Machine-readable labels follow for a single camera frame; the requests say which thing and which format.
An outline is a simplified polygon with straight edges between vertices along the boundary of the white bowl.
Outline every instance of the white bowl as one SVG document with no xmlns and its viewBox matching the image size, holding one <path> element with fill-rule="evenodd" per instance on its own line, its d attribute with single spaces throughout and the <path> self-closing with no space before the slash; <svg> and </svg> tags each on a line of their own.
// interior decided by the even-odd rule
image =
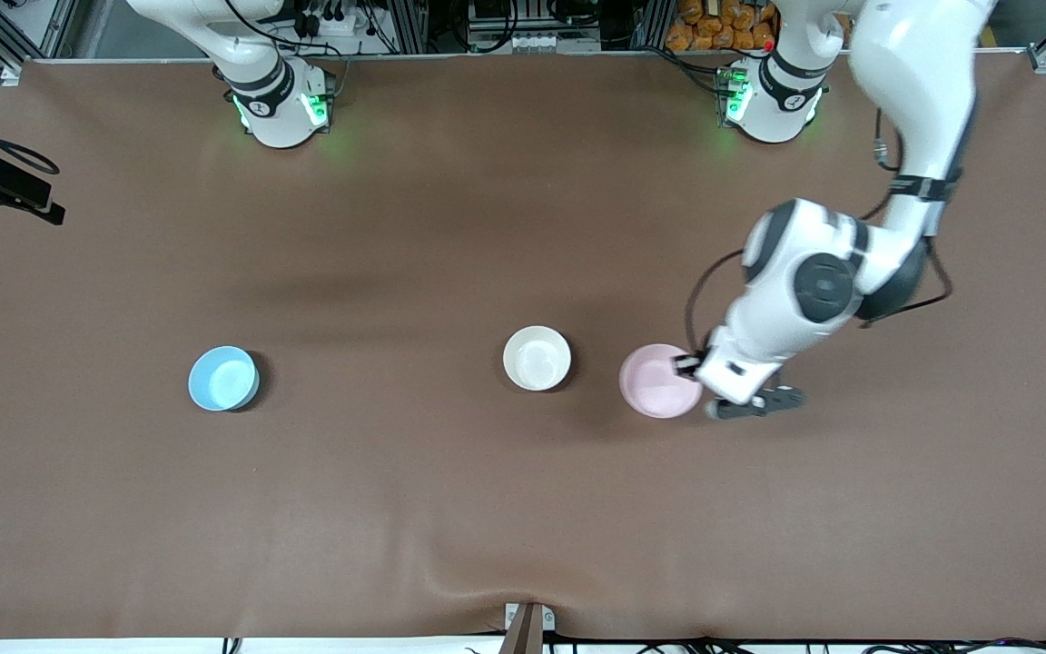
<svg viewBox="0 0 1046 654">
<path fill-rule="evenodd" d="M 547 390 L 572 367 L 572 348 L 550 326 L 524 326 L 503 347 L 503 368 L 521 389 Z"/>
<path fill-rule="evenodd" d="M 241 347 L 213 347 L 196 360 L 188 374 L 188 394 L 200 409 L 241 409 L 258 386 L 257 365 Z"/>
</svg>

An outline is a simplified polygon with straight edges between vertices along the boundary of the wire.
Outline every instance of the wire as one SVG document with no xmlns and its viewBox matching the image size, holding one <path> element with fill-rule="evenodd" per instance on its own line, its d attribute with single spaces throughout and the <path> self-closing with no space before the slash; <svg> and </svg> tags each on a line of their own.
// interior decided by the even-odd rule
<svg viewBox="0 0 1046 654">
<path fill-rule="evenodd" d="M 594 13 L 589 17 L 570 17 L 568 14 L 561 14 L 556 8 L 556 0 L 547 0 L 547 13 L 551 14 L 552 18 L 560 21 L 562 24 L 568 26 L 589 26 L 592 24 L 597 24 L 599 22 L 599 14 Z"/>
<path fill-rule="evenodd" d="M 394 48 L 394 42 L 390 41 L 389 37 L 386 37 L 386 30 L 384 30 L 382 28 L 382 24 L 379 24 L 378 22 L 378 12 L 374 10 L 373 4 L 369 3 L 369 0 L 361 0 L 358 5 L 361 7 L 361 13 L 365 14 L 366 20 L 373 26 L 374 32 L 378 32 L 378 40 L 382 41 L 382 45 L 386 46 L 386 49 L 389 50 L 390 54 L 397 54 L 399 50 L 397 48 Z"/>
<path fill-rule="evenodd" d="M 669 52 L 664 48 L 657 48 L 655 45 L 639 45 L 636 46 L 635 50 L 659 54 L 660 59 L 664 59 L 664 61 L 672 63 L 674 66 L 684 67 L 685 69 L 695 72 L 705 72 L 709 74 L 715 74 L 715 72 L 719 70 L 718 67 L 708 67 L 708 66 L 702 66 L 700 64 L 692 64 L 689 62 L 685 62 L 684 59 L 678 58 L 676 53 Z"/>
<path fill-rule="evenodd" d="M 863 650 L 863 654 L 877 654 L 878 651 L 891 651 L 893 654 L 914 654 L 923 651 L 913 649 L 913 645 L 907 645 L 906 647 L 876 645 L 867 647 L 866 650 Z M 970 647 L 955 647 L 947 642 L 927 644 L 928 651 L 933 651 L 935 654 L 971 654 L 972 651 L 983 650 L 987 647 L 1030 647 L 1030 649 L 1034 650 L 1046 650 L 1046 642 L 1028 640 L 1024 637 L 1001 637 L 999 640 L 979 642 Z"/>
<path fill-rule="evenodd" d="M 698 66 L 697 64 L 690 64 L 688 62 L 684 62 L 682 61 L 681 58 L 678 58 L 677 54 L 673 54 L 667 50 L 657 48 L 655 45 L 640 45 L 638 46 L 638 48 L 636 48 L 636 50 L 644 52 L 655 52 L 657 55 L 659 55 L 660 59 L 663 59 L 665 62 L 668 62 L 673 66 L 676 66 L 678 69 L 680 69 L 680 71 L 684 73 L 686 77 L 688 77 L 689 82 L 691 82 L 697 88 L 701 88 L 702 91 L 712 93 L 713 95 L 730 94 L 728 91 L 721 90 L 721 88 L 708 86 L 708 84 L 702 82 L 702 80 L 698 80 L 697 74 L 693 74 L 693 73 L 714 74 L 718 71 L 718 69 L 708 69 L 708 67 Z"/>
<path fill-rule="evenodd" d="M 47 158 L 45 155 L 35 152 L 35 150 L 29 149 L 25 145 L 20 145 L 14 143 L 14 141 L 7 141 L 4 138 L 0 138 L 0 150 L 5 154 L 10 155 L 16 158 L 16 160 L 21 161 L 24 165 L 28 165 L 40 173 L 45 175 L 58 175 L 59 165 Z"/>
<path fill-rule="evenodd" d="M 880 320 L 885 320 L 890 318 L 892 315 L 899 315 L 901 313 L 906 313 L 908 311 L 914 311 L 916 309 L 923 309 L 923 307 L 930 307 L 932 303 L 937 303 L 947 298 L 951 297 L 951 293 L 954 293 L 954 284 L 951 281 L 950 274 L 947 274 L 947 268 L 942 266 L 942 260 L 939 258 L 938 249 L 934 247 L 934 236 L 923 236 L 926 241 L 926 255 L 931 260 L 931 268 L 934 269 L 934 274 L 937 274 L 939 281 L 942 281 L 942 293 L 934 295 L 933 298 L 910 303 L 910 306 L 901 307 L 899 310 L 888 313 L 886 315 L 880 315 L 877 318 L 871 318 L 866 322 L 860 324 L 861 330 L 869 330 L 869 328 L 874 326 L 874 323 Z M 968 653 L 969 651 L 982 650 L 983 647 L 991 647 L 992 644 L 982 644 L 979 646 L 971 647 L 968 650 L 959 650 L 960 653 Z M 864 654 L 872 654 L 870 651 L 866 651 Z"/>
<path fill-rule="evenodd" d="M 701 277 L 698 278 L 697 285 L 692 286 L 692 291 L 688 294 L 688 301 L 685 302 L 685 338 L 688 340 L 688 347 L 691 348 L 692 352 L 701 352 L 701 347 L 697 343 L 697 328 L 695 326 L 695 319 L 692 316 L 695 314 L 695 310 L 697 310 L 697 298 L 701 297 L 701 291 L 705 290 L 705 285 L 708 285 L 709 278 L 712 277 L 712 274 L 717 272 L 721 266 L 742 255 L 744 252 L 744 248 L 733 250 L 727 253 L 727 255 L 713 262 L 713 265 L 710 265 L 709 268 L 705 269 L 705 272 L 701 273 Z"/>
<path fill-rule="evenodd" d="M 874 112 L 874 157 L 879 162 L 879 167 L 887 173 L 897 173 L 899 168 L 902 167 L 902 134 L 899 137 L 899 164 L 889 165 L 885 160 L 887 160 L 887 146 L 885 145 L 885 140 L 883 138 L 883 109 L 877 109 Z"/>
<path fill-rule="evenodd" d="M 345 54 L 341 53 L 341 50 L 338 50 L 337 48 L 335 48 L 335 46 L 332 46 L 328 43 L 314 43 L 312 37 L 309 38 L 309 43 L 301 41 L 300 42 L 301 45 L 298 45 L 298 46 L 286 45 L 286 43 L 288 43 L 288 42 L 285 41 L 282 38 L 277 37 L 278 30 L 282 29 L 283 26 L 286 26 L 286 25 L 282 25 L 282 24 L 279 24 L 279 23 L 277 23 L 277 24 L 270 24 L 269 25 L 269 33 L 265 35 L 270 40 L 272 40 L 274 42 L 277 42 L 277 49 L 278 50 L 282 50 L 282 51 L 286 51 L 286 52 L 293 52 L 296 55 L 301 55 L 301 49 L 302 48 L 322 48 L 322 55 L 324 55 L 324 58 L 327 58 L 328 51 L 331 51 L 331 50 L 334 51 L 334 54 L 337 55 L 337 58 L 345 58 Z M 218 80 L 221 80 L 222 82 L 224 82 L 224 75 L 222 74 L 221 77 L 219 77 Z"/>
<path fill-rule="evenodd" d="M 503 13 L 503 35 L 502 37 L 499 37 L 499 41 L 495 42 L 495 45 L 492 45 L 491 48 L 483 49 L 480 48 L 480 46 L 471 45 L 471 43 L 468 40 L 465 40 L 465 38 L 462 38 L 461 33 L 459 33 L 459 22 L 461 21 L 456 20 L 456 15 L 458 14 L 456 12 L 456 8 L 458 7 L 459 4 L 461 4 L 461 0 L 451 0 L 450 3 L 451 36 L 454 37 L 454 41 L 457 41 L 457 44 L 460 46 L 460 48 L 462 48 L 462 51 L 473 52 L 473 53 L 494 52 L 495 50 L 502 48 L 503 45 L 507 45 L 507 43 L 510 42 L 511 37 L 515 37 L 515 29 L 518 28 L 520 24 L 520 8 L 519 5 L 515 3 L 515 0 L 503 0 L 503 3 L 507 5 L 506 12 Z"/>
<path fill-rule="evenodd" d="M 745 50 L 738 50 L 735 48 L 726 48 L 726 49 L 731 50 L 733 52 L 737 52 L 740 55 L 743 55 L 743 58 L 757 59 L 758 61 L 764 61 L 764 59 L 769 59 L 769 54 L 752 54 L 751 52 L 747 52 Z"/>
<path fill-rule="evenodd" d="M 345 70 L 341 71 L 341 77 L 337 80 L 337 84 L 334 86 L 334 98 L 341 95 L 341 91 L 345 91 L 345 77 L 348 77 L 349 74 L 349 63 L 351 63 L 351 61 L 349 61 L 349 59 L 345 59 Z"/>
<path fill-rule="evenodd" d="M 258 26 L 254 24 L 251 24 L 248 18 L 242 16 L 241 12 L 237 10 L 236 5 L 232 4 L 232 0 L 224 0 L 224 3 L 227 4 L 228 8 L 232 10 L 232 16 L 236 17 L 237 21 L 241 21 L 241 24 L 243 24 L 244 26 L 246 26 L 246 28 L 249 28 L 253 32 L 260 35 L 260 37 L 265 37 L 267 38 L 267 40 L 272 41 L 275 45 L 288 45 L 290 46 L 290 48 L 293 48 L 293 52 L 296 54 L 301 53 L 301 48 L 309 48 L 309 46 L 312 45 L 312 43 L 302 43 L 299 41 L 290 41 L 288 40 L 288 38 L 274 37 L 274 35 L 258 28 Z M 338 55 L 338 58 L 341 57 L 341 50 L 334 48 L 328 43 L 317 43 L 317 45 L 314 46 L 317 46 L 317 48 L 324 48 L 325 54 L 328 54 L 328 50 L 333 50 L 334 53 Z"/>
<path fill-rule="evenodd" d="M 887 190 L 887 195 L 883 197 L 883 202 L 874 204 L 874 208 L 871 208 L 871 210 L 864 212 L 862 216 L 859 217 L 858 220 L 861 220 L 863 221 L 863 223 L 866 223 L 867 220 L 872 219 L 874 218 L 874 216 L 879 215 L 879 211 L 884 210 L 885 206 L 887 206 L 887 204 L 889 203 L 890 203 L 890 191 Z"/>
</svg>

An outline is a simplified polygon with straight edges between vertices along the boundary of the green led light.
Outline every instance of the green led light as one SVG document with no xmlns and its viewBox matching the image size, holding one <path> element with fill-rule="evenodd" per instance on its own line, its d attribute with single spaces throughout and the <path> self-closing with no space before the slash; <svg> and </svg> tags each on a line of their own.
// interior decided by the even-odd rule
<svg viewBox="0 0 1046 654">
<path fill-rule="evenodd" d="M 323 99 L 316 95 L 311 98 L 311 96 L 302 93 L 301 104 L 306 109 L 309 120 L 312 120 L 317 126 L 325 123 L 325 102 Z"/>
<path fill-rule="evenodd" d="M 244 125 L 245 129 L 249 129 L 249 116 L 245 115 L 245 107 L 236 95 L 232 96 L 232 104 L 235 105 L 237 114 L 241 114 L 241 125 Z"/>
<path fill-rule="evenodd" d="M 745 117 L 745 107 L 753 98 L 753 86 L 750 83 L 743 83 L 740 90 L 729 99 L 729 120 L 740 120 Z"/>
</svg>

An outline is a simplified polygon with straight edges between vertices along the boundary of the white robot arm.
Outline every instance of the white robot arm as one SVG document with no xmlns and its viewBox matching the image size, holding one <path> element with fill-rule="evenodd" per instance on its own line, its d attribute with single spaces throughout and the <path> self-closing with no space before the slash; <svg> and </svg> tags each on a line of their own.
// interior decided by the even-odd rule
<svg viewBox="0 0 1046 654">
<path fill-rule="evenodd" d="M 325 71 L 246 28 L 241 18 L 275 16 L 283 0 L 128 0 L 144 18 L 195 43 L 232 87 L 241 122 L 271 148 L 292 148 L 328 125 L 333 90 Z"/>
<path fill-rule="evenodd" d="M 742 258 L 747 290 L 708 348 L 678 361 L 681 374 L 734 404 L 752 402 L 784 361 L 851 315 L 897 311 L 918 285 L 926 240 L 959 179 L 975 109 L 975 42 L 995 0 L 859 4 L 850 69 L 904 136 L 884 223 L 801 199 L 760 217 Z"/>
<path fill-rule="evenodd" d="M 814 119 L 822 81 L 842 52 L 835 14 L 858 13 L 866 0 L 774 0 L 781 18 L 774 49 L 733 64 L 745 71 L 747 94 L 726 108 L 726 122 L 765 143 L 797 136 Z"/>
</svg>

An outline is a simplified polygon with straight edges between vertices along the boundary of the brown paper mat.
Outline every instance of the brown paper mat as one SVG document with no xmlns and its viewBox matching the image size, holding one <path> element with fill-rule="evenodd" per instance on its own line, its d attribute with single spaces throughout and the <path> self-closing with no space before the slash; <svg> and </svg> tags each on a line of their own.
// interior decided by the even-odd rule
<svg viewBox="0 0 1046 654">
<path fill-rule="evenodd" d="M 204 65 L 28 65 L 0 136 L 66 225 L 0 211 L 0 637 L 1046 637 L 1046 77 L 979 58 L 954 298 L 798 356 L 809 406 L 623 405 L 697 274 L 774 203 L 867 210 L 847 66 L 797 141 L 663 62 L 360 63 L 334 132 L 237 133 Z M 925 293 L 935 289 L 927 283 Z M 740 292 L 723 272 L 712 326 Z M 552 394 L 507 336 L 574 343 Z M 266 363 L 208 414 L 207 347 Z"/>
</svg>

